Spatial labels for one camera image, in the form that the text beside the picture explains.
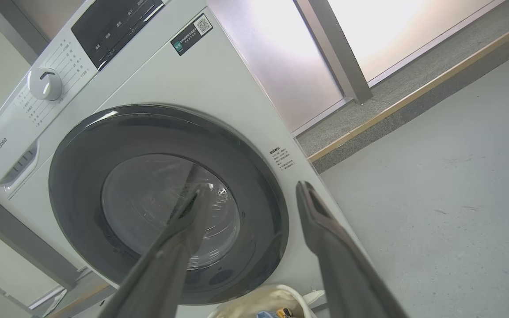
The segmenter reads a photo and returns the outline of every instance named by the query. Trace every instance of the label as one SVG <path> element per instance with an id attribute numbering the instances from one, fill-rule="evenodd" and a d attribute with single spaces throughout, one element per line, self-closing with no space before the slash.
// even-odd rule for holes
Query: label
<path id="1" fill-rule="evenodd" d="M 270 151 L 270 154 L 280 170 L 286 170 L 296 164 L 293 159 L 291 159 L 288 149 L 286 148 L 276 147 Z"/>
<path id="2" fill-rule="evenodd" d="M 182 56 L 212 29 L 212 24 L 210 24 L 205 14 L 202 14 L 189 26 L 185 27 L 170 43 L 176 52 Z"/>

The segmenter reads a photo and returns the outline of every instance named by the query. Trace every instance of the front-loading washing machine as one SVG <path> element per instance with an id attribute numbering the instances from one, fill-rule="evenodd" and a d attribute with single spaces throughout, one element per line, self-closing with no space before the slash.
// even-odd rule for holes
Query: front-loading washing machine
<path id="1" fill-rule="evenodd" d="M 197 171 L 190 176 L 190 171 Z M 263 283 L 322 288 L 295 187 L 345 217 L 205 0 L 85 2 L 0 109 L 0 193 L 118 286 L 182 191 L 216 193 L 178 315 Z"/>

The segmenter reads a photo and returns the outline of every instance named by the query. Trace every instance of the gray floor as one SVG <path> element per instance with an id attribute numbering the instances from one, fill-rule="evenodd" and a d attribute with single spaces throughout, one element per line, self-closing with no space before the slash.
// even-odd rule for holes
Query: gray floor
<path id="1" fill-rule="evenodd" d="M 105 298 L 105 300 L 98 302 L 97 304 L 91 306 L 87 310 L 84 310 L 83 312 L 80 312 L 76 316 L 73 316 L 72 318 L 97 318 L 99 314 L 101 313 L 101 310 L 105 308 L 107 305 L 107 302 L 111 300 L 113 296 L 109 296 Z"/>
<path id="2" fill-rule="evenodd" d="M 299 143 L 308 156 L 316 153 L 508 31 L 509 0 L 382 81 L 373 88 L 373 98 L 363 105 L 350 102 L 299 135 Z M 325 171 L 332 166 L 332 162 L 329 160 L 321 165 L 318 163 L 316 167 L 320 172 Z"/>
<path id="3" fill-rule="evenodd" d="M 509 317 L 509 61 L 321 174 L 418 317 Z"/>
<path id="4" fill-rule="evenodd" d="M 350 139 L 347 143 L 327 153 L 327 155 L 313 163 L 315 169 L 319 173 L 326 171 L 367 145 L 370 145 L 370 143 L 398 129 L 445 98 L 459 92 L 507 60 L 509 60 L 509 42 L 495 49 L 442 84 L 437 85 L 392 115 L 382 119 L 377 124 Z"/>

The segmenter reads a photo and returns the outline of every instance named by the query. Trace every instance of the metal frame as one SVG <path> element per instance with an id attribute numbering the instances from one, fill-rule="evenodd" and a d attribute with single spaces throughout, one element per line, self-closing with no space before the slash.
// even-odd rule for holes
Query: metal frame
<path id="1" fill-rule="evenodd" d="M 12 0 L 0 0 L 0 32 L 30 65 L 49 43 Z"/>
<path id="2" fill-rule="evenodd" d="M 327 0 L 293 0 L 345 98 L 372 97 L 351 46 Z"/>
<path id="3" fill-rule="evenodd" d="M 76 286 L 76 267 L 1 205 L 0 240 L 64 288 Z"/>

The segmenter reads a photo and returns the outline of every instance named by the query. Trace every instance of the wooden strip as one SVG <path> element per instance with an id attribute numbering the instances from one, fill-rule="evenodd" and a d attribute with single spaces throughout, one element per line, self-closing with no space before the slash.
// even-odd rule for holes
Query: wooden strip
<path id="1" fill-rule="evenodd" d="M 465 60 L 461 61 L 459 64 L 455 65 L 454 67 L 451 67 L 449 70 L 441 74 L 440 76 L 437 76 L 432 81 L 428 82 L 426 85 L 423 85 L 422 87 L 418 88 L 416 91 L 412 92 L 408 96 L 404 97 L 400 101 L 394 103 L 394 105 L 388 107 L 386 110 L 382 111 L 380 114 L 372 117 L 369 121 L 366 123 L 360 125 L 359 127 L 353 129 L 352 131 L 346 133 L 336 141 L 333 141 L 333 143 L 330 143 L 320 151 L 317 151 L 317 153 L 314 153 L 311 155 L 308 159 L 312 163 L 316 161 L 317 159 L 323 157 L 324 155 L 327 155 L 327 153 L 330 153 L 331 151 L 337 149 L 338 147 L 341 147 L 344 143 L 349 141 L 350 139 L 353 139 L 355 136 L 359 135 L 363 131 L 369 129 L 373 125 L 380 122 L 382 119 L 385 119 L 389 115 L 394 114 L 394 112 L 398 111 L 402 107 L 408 105 L 412 101 L 418 99 L 423 94 L 429 92 L 433 88 L 436 88 L 438 85 L 442 84 L 444 81 L 450 79 L 451 77 L 458 74 L 460 71 L 464 70 L 468 66 L 472 65 L 476 61 L 480 60 L 481 58 L 487 56 L 489 53 L 493 52 L 495 49 L 499 48 L 500 46 L 506 44 L 509 42 L 509 31 L 501 36 L 500 38 L 497 38 L 495 41 L 490 43 L 489 45 L 486 45 L 484 48 L 480 49 L 476 53 L 472 54 L 472 56 L 469 56 Z"/>
<path id="2" fill-rule="evenodd" d="M 98 292 L 101 292 L 103 289 L 105 289 L 107 287 L 109 287 L 109 284 L 106 283 L 106 282 L 103 282 L 103 283 L 99 284 L 98 286 L 96 286 L 95 288 L 90 290 L 89 292 L 81 295 L 74 302 L 64 306 L 63 308 L 61 308 L 57 312 L 52 312 L 51 314 L 49 314 L 48 318 L 57 318 L 57 317 L 61 316 L 61 314 L 65 314 L 69 310 L 72 310 L 73 308 L 75 308 L 78 304 L 80 304 L 82 302 L 85 302 L 86 300 L 91 298 L 93 295 L 97 294 Z"/>

